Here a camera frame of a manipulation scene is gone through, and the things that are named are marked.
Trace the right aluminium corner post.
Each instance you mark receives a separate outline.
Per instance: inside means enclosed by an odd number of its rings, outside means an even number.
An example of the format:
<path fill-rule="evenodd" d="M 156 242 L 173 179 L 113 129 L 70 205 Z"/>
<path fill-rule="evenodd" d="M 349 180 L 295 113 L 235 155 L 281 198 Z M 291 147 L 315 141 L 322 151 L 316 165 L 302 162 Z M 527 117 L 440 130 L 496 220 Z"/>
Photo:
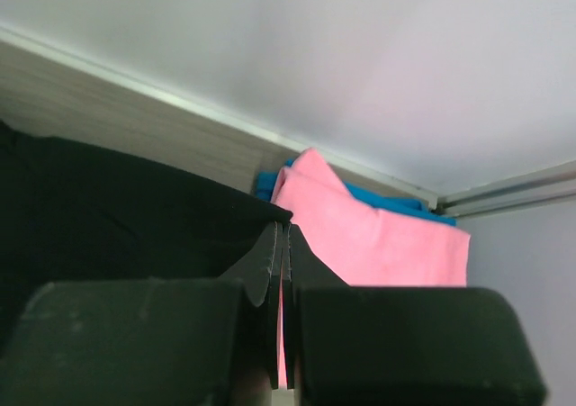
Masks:
<path fill-rule="evenodd" d="M 436 212 L 456 219 L 575 198 L 575 161 L 437 199 Z"/>

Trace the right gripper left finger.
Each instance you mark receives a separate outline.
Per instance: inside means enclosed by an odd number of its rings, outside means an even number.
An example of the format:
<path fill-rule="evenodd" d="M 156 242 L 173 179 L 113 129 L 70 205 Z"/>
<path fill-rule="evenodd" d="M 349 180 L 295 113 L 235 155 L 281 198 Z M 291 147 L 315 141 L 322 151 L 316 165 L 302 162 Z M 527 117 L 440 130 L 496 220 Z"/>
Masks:
<path fill-rule="evenodd" d="M 283 226 L 214 278 L 49 283 L 1 366 L 4 405 L 267 405 Z"/>

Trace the blue folded t shirt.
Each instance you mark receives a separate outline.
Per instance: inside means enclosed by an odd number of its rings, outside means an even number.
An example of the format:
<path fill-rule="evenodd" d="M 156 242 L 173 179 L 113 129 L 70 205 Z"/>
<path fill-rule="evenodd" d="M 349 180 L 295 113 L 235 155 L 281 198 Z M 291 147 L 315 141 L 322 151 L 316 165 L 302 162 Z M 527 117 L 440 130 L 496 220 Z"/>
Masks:
<path fill-rule="evenodd" d="M 254 195 L 258 199 L 270 202 L 277 177 L 278 173 L 259 172 L 256 175 L 256 181 L 253 186 Z M 456 226 L 456 219 L 432 213 L 427 208 L 427 206 L 418 199 L 381 196 L 349 183 L 345 183 L 345 187 L 354 198 L 362 203 L 370 205 L 373 208 L 385 209 L 391 212 L 396 212 L 427 221 L 435 221 L 453 227 Z"/>

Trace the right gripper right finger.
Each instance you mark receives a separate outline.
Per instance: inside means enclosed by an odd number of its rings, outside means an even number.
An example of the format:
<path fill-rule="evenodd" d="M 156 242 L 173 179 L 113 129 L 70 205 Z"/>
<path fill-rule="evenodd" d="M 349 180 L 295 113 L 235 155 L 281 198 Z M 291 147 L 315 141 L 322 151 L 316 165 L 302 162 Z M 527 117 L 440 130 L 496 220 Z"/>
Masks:
<path fill-rule="evenodd" d="M 520 320 L 477 287 L 346 284 L 284 233 L 284 369 L 301 405 L 542 405 Z"/>

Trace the pink folded t shirt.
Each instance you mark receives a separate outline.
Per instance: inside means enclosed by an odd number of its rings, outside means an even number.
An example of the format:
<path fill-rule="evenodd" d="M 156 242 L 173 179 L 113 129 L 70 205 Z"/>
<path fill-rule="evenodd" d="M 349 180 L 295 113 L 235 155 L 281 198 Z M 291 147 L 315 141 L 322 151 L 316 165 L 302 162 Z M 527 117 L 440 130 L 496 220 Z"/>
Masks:
<path fill-rule="evenodd" d="M 464 286 L 470 236 L 455 220 L 355 198 L 315 149 L 283 167 L 272 203 L 292 213 L 312 253 L 353 286 Z"/>

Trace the black t shirt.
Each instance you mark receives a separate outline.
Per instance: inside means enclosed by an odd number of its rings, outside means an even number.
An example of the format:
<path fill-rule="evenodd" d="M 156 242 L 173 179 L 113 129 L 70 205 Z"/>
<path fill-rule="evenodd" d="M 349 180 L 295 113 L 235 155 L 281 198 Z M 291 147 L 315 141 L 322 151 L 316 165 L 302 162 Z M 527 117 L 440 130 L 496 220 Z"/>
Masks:
<path fill-rule="evenodd" d="M 1 128 L 1 334 L 44 284 L 216 277 L 290 213 L 208 178 Z"/>

